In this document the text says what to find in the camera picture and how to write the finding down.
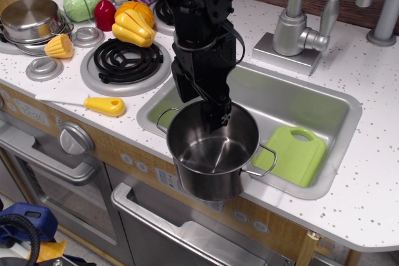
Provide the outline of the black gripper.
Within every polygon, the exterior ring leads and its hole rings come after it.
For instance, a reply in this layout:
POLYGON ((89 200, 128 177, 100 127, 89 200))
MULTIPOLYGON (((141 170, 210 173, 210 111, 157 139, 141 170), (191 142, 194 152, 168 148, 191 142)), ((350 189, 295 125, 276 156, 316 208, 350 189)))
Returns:
POLYGON ((173 37, 175 58, 171 65, 178 95, 183 103, 201 97, 201 121, 206 133, 228 124, 232 104, 227 77, 236 65, 236 39, 222 34, 204 47, 195 48, 173 37))

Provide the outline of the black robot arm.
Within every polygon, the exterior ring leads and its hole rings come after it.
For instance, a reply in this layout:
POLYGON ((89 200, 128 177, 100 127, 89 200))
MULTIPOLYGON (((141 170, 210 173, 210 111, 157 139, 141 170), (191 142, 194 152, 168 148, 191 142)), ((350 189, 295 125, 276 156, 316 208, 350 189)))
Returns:
POLYGON ((228 124, 227 77, 236 66, 233 0, 165 0, 175 25, 171 65, 182 102, 201 97, 201 121, 212 132, 228 124))

